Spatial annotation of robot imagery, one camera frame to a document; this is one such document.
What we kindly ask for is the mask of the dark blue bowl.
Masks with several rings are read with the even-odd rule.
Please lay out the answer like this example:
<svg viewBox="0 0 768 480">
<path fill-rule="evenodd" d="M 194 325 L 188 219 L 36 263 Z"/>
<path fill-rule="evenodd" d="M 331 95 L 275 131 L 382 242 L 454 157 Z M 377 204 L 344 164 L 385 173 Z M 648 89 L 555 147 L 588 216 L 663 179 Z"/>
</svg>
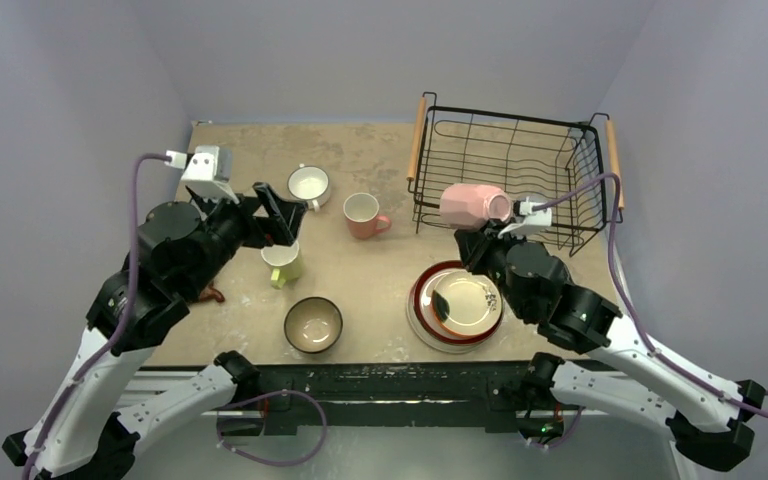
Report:
<svg viewBox="0 0 768 480">
<path fill-rule="evenodd" d="M 304 354 L 320 354 L 340 339 L 344 319 L 339 307 L 324 297 L 307 297 L 296 302 L 283 323 L 287 342 Z"/>
</svg>

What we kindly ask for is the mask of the salmon pink mug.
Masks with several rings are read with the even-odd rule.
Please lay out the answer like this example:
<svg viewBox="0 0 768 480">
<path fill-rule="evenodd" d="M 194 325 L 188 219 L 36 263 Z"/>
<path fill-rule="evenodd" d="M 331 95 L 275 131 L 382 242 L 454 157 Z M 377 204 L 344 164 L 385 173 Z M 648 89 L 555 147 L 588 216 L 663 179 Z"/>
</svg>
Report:
<svg viewBox="0 0 768 480">
<path fill-rule="evenodd" d="M 389 231 L 392 221 L 380 212 L 378 200 L 369 193 L 350 195 L 343 203 L 343 215 L 349 233 L 358 240 L 367 240 Z"/>
</svg>

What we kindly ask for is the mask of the white handled cup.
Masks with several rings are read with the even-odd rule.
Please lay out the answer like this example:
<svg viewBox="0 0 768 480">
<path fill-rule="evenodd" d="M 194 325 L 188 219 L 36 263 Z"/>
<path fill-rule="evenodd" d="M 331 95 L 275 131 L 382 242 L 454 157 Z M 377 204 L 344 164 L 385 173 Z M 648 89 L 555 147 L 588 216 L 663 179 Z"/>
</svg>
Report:
<svg viewBox="0 0 768 480">
<path fill-rule="evenodd" d="M 300 164 L 288 177 L 290 194 L 305 202 L 310 209 L 319 212 L 331 195 L 328 173 L 318 166 Z"/>
</svg>

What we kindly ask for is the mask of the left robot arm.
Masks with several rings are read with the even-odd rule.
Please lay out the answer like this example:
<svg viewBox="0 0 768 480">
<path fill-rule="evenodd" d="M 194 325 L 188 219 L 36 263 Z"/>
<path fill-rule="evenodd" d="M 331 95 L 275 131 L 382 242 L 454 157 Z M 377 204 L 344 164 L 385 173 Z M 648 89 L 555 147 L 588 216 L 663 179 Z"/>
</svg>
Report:
<svg viewBox="0 0 768 480">
<path fill-rule="evenodd" d="M 55 399 L 34 427 L 3 443 L 22 477 L 119 479 L 152 440 L 189 418 L 226 404 L 252 405 L 258 369 L 226 352 L 183 388 L 133 413 L 115 408 L 133 375 L 236 252 L 294 244 L 307 210 L 258 182 L 252 196 L 165 202 L 133 222 L 126 261 L 93 301 Z"/>
</svg>

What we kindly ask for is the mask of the cream painted plate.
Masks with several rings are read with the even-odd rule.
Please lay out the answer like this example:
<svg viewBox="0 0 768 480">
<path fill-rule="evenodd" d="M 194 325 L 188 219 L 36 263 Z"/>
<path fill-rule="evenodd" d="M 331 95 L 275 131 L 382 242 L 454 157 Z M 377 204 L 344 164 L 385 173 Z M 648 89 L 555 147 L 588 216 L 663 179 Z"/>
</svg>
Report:
<svg viewBox="0 0 768 480">
<path fill-rule="evenodd" d="M 458 340 L 488 335 L 503 316 L 501 294 L 485 276 L 454 270 L 443 274 L 430 290 L 436 323 Z"/>
</svg>

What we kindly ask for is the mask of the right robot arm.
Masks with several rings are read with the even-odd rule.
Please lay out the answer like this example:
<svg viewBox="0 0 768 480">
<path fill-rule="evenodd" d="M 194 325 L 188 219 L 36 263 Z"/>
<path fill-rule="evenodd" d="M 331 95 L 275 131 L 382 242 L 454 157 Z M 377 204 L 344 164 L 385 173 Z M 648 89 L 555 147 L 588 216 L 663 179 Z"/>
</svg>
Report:
<svg viewBox="0 0 768 480">
<path fill-rule="evenodd" d="M 521 392 L 536 407 L 552 400 L 594 409 L 648 428 L 688 460 L 728 472 L 746 460 L 755 433 L 748 422 L 765 390 L 752 380 L 712 374 L 655 340 L 599 293 L 576 284 L 565 263 L 538 242 L 503 234 L 492 221 L 454 234 L 465 269 L 487 277 L 513 315 L 563 350 L 621 372 L 603 377 L 540 353 Z"/>
</svg>

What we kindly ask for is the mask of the green faceted mug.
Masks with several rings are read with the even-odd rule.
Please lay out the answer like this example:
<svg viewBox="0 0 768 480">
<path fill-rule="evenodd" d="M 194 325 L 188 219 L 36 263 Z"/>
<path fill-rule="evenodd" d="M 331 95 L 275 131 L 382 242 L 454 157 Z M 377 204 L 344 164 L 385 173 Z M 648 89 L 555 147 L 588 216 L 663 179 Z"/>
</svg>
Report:
<svg viewBox="0 0 768 480">
<path fill-rule="evenodd" d="M 298 241 L 290 246 L 274 245 L 260 251 L 262 260 L 270 269 L 270 285 L 282 289 L 288 282 L 299 279 L 304 263 Z"/>
</svg>

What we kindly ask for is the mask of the light pink faceted mug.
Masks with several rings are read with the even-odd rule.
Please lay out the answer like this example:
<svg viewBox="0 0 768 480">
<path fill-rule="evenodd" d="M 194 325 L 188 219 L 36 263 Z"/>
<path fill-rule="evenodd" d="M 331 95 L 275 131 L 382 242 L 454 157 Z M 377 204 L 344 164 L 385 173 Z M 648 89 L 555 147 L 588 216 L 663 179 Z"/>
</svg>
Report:
<svg viewBox="0 0 768 480">
<path fill-rule="evenodd" d="M 480 229 L 489 220 L 507 221 L 513 201 L 499 187 L 478 184 L 454 184 L 440 198 L 439 216 L 456 229 Z"/>
</svg>

